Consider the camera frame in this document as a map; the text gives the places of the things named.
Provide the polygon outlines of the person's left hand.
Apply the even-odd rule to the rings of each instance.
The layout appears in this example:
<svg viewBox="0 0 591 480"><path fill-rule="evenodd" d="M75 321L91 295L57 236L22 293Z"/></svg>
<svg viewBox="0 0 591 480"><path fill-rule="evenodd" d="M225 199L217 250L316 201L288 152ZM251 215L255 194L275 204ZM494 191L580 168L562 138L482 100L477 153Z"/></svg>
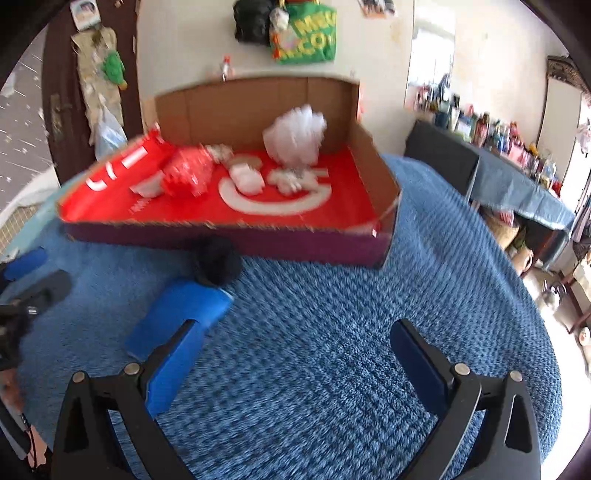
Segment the person's left hand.
<svg viewBox="0 0 591 480"><path fill-rule="evenodd" d="M1 399L7 407L18 413L24 409L23 397L18 384L18 372L16 368L0 372Z"/></svg>

